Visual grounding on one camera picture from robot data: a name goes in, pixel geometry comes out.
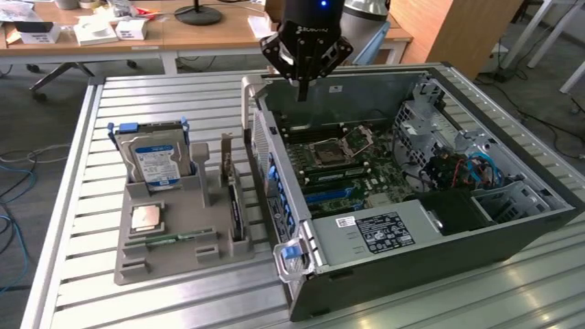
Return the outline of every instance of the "power supply label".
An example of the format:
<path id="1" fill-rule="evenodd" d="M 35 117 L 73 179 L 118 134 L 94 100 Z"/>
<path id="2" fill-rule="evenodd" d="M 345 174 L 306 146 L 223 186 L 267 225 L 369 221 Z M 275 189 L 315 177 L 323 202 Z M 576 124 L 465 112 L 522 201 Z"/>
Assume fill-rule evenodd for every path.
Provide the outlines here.
<path id="1" fill-rule="evenodd" d="M 414 239 L 395 212 L 355 219 L 355 224 L 373 254 L 414 245 Z"/>
<path id="2" fill-rule="evenodd" d="M 135 158 L 149 190 L 159 191 L 173 187 L 178 182 L 178 165 L 170 159 L 174 154 L 171 145 L 137 147 Z"/>

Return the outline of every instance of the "metal rail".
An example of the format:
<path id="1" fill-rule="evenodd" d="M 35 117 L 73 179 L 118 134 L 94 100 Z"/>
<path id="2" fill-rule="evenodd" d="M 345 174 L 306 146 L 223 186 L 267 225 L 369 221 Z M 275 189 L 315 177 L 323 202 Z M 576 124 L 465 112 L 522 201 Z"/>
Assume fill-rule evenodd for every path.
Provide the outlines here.
<path id="1" fill-rule="evenodd" d="M 427 66 L 441 71 L 583 198 L 582 175 L 455 70 L 438 64 Z M 585 326 L 582 217 L 542 236 L 503 263 L 311 320 L 287 321 L 286 299 L 266 242 L 263 225 L 269 223 L 259 216 L 239 135 L 239 82 L 253 73 L 263 72 L 115 77 L 87 88 L 21 328 Z M 446 111 L 457 114 L 457 105 L 447 104 Z M 190 140 L 209 143 L 210 167 L 219 163 L 219 133 L 234 134 L 234 161 L 242 174 L 255 257 L 119 287 L 113 283 L 113 267 L 125 168 L 106 139 L 106 123 L 146 123 L 181 116 L 190 120 Z M 473 120 L 455 117 L 462 126 L 471 124 Z"/>

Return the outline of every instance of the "desk leg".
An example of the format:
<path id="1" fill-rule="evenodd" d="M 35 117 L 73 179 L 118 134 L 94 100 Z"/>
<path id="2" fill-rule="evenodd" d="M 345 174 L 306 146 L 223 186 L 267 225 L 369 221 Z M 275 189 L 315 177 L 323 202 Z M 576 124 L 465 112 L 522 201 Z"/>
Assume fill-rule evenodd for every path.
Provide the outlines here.
<path id="1" fill-rule="evenodd" d="M 519 51 L 523 48 L 523 45 L 526 44 L 527 39 L 530 38 L 530 35 L 534 33 L 534 30 L 537 29 L 538 23 L 541 22 L 543 16 L 546 15 L 546 12 L 549 12 L 549 9 L 553 5 L 553 0 L 545 0 L 543 4 L 539 6 L 538 12 L 535 13 L 533 19 L 530 20 L 530 23 L 527 24 L 526 28 L 523 29 L 522 34 L 519 35 L 518 40 L 513 44 L 511 50 L 507 53 L 507 55 L 503 58 L 502 68 L 507 68 L 513 62 L 513 59 L 518 55 Z"/>
<path id="2" fill-rule="evenodd" d="M 537 66 L 539 59 L 545 55 L 545 53 L 549 51 L 551 44 L 557 40 L 559 33 L 563 31 L 566 24 L 569 24 L 570 20 L 572 19 L 574 15 L 580 10 L 580 6 L 583 5 L 585 0 L 576 1 L 570 11 L 566 13 L 565 17 L 559 20 L 557 27 L 554 28 L 553 32 L 550 33 L 550 36 L 546 38 L 545 43 L 542 43 L 542 46 L 539 46 L 537 53 L 534 54 L 534 57 L 530 59 L 530 62 L 527 62 L 527 67 L 530 69 Z"/>
<path id="3" fill-rule="evenodd" d="M 570 88 L 572 88 L 576 81 L 582 78 L 585 75 L 585 62 L 578 67 L 576 71 L 572 73 L 570 78 L 566 80 L 563 86 L 559 88 L 559 92 L 562 94 L 566 94 L 570 91 Z"/>
<path id="4" fill-rule="evenodd" d="M 165 75 L 177 75 L 174 59 L 177 59 L 175 51 L 165 51 L 161 53 L 161 61 Z"/>
<path id="5" fill-rule="evenodd" d="M 386 64 L 399 64 L 402 60 L 403 49 L 406 49 L 406 42 L 393 42 L 389 48 L 387 58 L 385 59 Z"/>

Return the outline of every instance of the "white box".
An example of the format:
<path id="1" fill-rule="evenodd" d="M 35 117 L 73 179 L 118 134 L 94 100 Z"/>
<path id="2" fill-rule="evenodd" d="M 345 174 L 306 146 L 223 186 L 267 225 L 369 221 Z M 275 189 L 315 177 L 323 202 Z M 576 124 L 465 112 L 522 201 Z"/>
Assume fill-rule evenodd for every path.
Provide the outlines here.
<path id="1" fill-rule="evenodd" d="M 115 33 L 107 22 L 93 21 L 81 16 L 79 22 L 73 26 L 74 37 L 79 46 L 97 45 L 117 41 Z"/>
<path id="2" fill-rule="evenodd" d="M 25 44 L 55 43 L 61 27 L 50 22 L 15 22 L 15 31 Z"/>
<path id="3" fill-rule="evenodd" d="M 146 38 L 146 21 L 133 19 L 117 22 L 115 35 L 121 40 L 143 40 Z"/>
<path id="4" fill-rule="evenodd" d="M 507 55 L 507 48 L 501 44 L 495 43 L 491 48 L 490 57 L 481 68 L 479 73 L 490 73 L 498 70 L 501 63 L 503 62 L 503 57 Z"/>

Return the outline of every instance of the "white sticker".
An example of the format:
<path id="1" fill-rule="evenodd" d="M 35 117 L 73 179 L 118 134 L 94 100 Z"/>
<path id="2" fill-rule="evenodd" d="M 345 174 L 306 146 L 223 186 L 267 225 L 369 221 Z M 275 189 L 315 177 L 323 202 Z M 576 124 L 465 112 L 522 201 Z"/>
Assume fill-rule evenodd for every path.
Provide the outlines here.
<path id="1" fill-rule="evenodd" d="M 134 152 L 149 190 L 159 191 L 173 188 L 181 177 L 178 165 L 170 160 L 174 154 L 173 146 L 137 147 Z"/>
<path id="2" fill-rule="evenodd" d="M 339 173 L 337 175 L 322 176 L 317 179 L 317 182 L 319 182 L 322 180 L 334 180 L 334 179 L 341 178 L 341 177 L 343 177 L 342 173 Z"/>
<path id="3" fill-rule="evenodd" d="M 350 169 L 345 172 L 346 176 L 357 175 L 358 173 L 363 172 L 363 168 Z"/>
<path id="4" fill-rule="evenodd" d="M 131 50 L 157 50 L 158 46 L 131 46 Z"/>
<path id="5" fill-rule="evenodd" d="M 343 86 L 330 86 L 329 93 L 339 93 L 343 90 Z"/>
<path id="6" fill-rule="evenodd" d="M 346 226 L 353 226 L 355 225 L 355 217 L 349 216 L 349 217 L 337 218 L 335 222 L 339 228 L 343 228 Z"/>

